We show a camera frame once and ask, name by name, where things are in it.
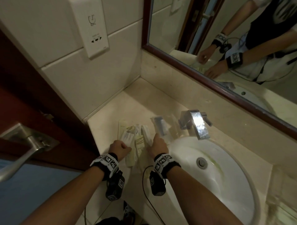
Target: wristband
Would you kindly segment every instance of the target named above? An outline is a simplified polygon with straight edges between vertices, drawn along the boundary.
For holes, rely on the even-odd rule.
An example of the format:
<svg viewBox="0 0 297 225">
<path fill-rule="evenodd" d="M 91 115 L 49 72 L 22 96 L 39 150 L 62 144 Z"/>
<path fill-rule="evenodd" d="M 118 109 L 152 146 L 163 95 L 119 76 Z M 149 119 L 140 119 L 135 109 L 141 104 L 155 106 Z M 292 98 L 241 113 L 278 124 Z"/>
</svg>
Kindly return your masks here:
<svg viewBox="0 0 297 225">
<path fill-rule="evenodd" d="M 212 45 L 216 45 L 217 48 L 221 47 L 227 41 L 227 36 L 224 33 L 220 33 L 216 36 L 216 38 L 211 43 Z"/>
<path fill-rule="evenodd" d="M 99 167 L 104 172 L 103 181 L 105 181 L 118 171 L 118 157 L 115 153 L 104 154 L 95 159 L 90 166 Z"/>
<path fill-rule="evenodd" d="M 181 167 L 180 164 L 167 153 L 162 153 L 155 157 L 154 170 L 162 179 L 166 179 L 167 172 L 175 166 Z"/>
<path fill-rule="evenodd" d="M 226 60 L 229 69 L 236 69 L 243 64 L 243 54 L 241 52 L 234 53 L 233 55 L 226 58 Z"/>
</svg>

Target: person's left hand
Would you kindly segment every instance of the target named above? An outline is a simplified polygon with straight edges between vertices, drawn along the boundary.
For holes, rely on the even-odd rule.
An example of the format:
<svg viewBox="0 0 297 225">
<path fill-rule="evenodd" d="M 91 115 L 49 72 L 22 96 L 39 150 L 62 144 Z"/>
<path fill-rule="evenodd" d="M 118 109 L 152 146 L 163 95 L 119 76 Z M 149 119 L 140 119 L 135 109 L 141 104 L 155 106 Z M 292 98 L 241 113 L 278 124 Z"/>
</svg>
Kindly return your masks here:
<svg viewBox="0 0 297 225">
<path fill-rule="evenodd" d="M 120 162 L 131 150 L 132 148 L 125 145 L 124 142 L 116 140 L 110 145 L 108 153 L 115 153 L 118 157 L 118 162 Z"/>
<path fill-rule="evenodd" d="M 215 79 L 219 75 L 221 75 L 222 73 L 225 73 L 227 71 L 228 71 L 227 61 L 223 60 L 223 61 L 218 62 L 217 64 L 215 64 L 211 68 L 209 68 L 205 72 L 204 76 L 206 76 L 206 77 L 208 77 L 210 79 Z"/>
</svg>

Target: chrome faucet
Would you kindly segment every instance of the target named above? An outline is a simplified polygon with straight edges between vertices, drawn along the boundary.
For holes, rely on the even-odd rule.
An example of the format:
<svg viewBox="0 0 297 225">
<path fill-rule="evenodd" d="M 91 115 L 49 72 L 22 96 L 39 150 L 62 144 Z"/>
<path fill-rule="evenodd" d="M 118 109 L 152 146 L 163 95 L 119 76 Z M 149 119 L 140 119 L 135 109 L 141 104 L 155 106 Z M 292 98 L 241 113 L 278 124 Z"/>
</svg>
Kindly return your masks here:
<svg viewBox="0 0 297 225">
<path fill-rule="evenodd" d="M 212 122 L 207 118 L 205 112 L 199 112 L 199 110 L 182 111 L 178 122 L 182 130 L 189 130 L 193 126 L 199 140 L 210 138 L 205 123 L 212 126 Z"/>
</svg>

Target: black pants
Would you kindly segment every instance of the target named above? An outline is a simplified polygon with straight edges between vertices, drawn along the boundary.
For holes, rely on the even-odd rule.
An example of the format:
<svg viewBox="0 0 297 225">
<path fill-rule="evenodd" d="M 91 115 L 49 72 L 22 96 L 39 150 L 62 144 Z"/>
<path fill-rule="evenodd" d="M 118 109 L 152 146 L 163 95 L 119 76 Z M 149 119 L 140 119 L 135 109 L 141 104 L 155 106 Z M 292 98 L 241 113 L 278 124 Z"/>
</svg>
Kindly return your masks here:
<svg viewBox="0 0 297 225">
<path fill-rule="evenodd" d="M 124 225 L 124 222 L 120 221 L 116 217 L 110 217 L 110 218 L 107 218 L 107 219 L 104 219 L 104 220 L 100 221 L 96 225 Z"/>
</svg>

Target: mirror frame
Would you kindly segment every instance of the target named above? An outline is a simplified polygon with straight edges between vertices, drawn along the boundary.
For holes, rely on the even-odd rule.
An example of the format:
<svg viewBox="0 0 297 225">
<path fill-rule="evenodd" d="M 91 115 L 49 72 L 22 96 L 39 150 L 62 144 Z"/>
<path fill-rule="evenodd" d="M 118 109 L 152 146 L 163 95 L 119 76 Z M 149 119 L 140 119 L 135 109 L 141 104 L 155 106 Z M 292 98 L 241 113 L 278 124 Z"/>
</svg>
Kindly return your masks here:
<svg viewBox="0 0 297 225">
<path fill-rule="evenodd" d="M 144 5 L 143 5 L 144 10 L 143 10 L 143 27 L 142 27 L 141 46 L 144 50 L 155 55 L 159 59 L 170 64 L 171 66 L 175 67 L 176 69 L 180 70 L 181 72 L 187 74 L 189 77 L 198 81 L 203 86 L 215 91 L 216 93 L 220 94 L 224 98 L 230 100 L 231 102 L 233 102 L 236 105 L 240 106 L 241 108 L 245 109 L 246 111 L 253 114 L 254 116 L 260 118 L 261 120 L 265 121 L 266 123 L 270 124 L 271 126 L 282 131 L 283 133 L 290 136 L 291 138 L 297 140 L 297 128 L 296 127 L 294 127 L 294 126 L 290 125 L 289 123 L 281 120 L 280 118 L 272 115 L 271 113 L 267 112 L 266 110 L 262 109 L 261 107 L 249 102 L 248 100 L 242 98 L 241 96 L 237 95 L 236 93 L 234 93 L 234 92 L 230 91 L 229 89 L 223 87 L 222 85 L 218 84 L 214 80 L 211 80 L 211 79 L 205 77 L 202 73 L 198 72 L 197 70 L 192 69 L 188 65 L 182 63 L 181 61 L 175 59 L 174 57 L 170 56 L 169 54 L 161 51 L 157 47 L 151 45 L 149 43 L 149 35 L 150 35 L 150 26 L 151 26 L 151 15 L 152 15 L 152 11 L 153 11 L 153 2 L 154 2 L 154 0 L 144 0 Z"/>
</svg>

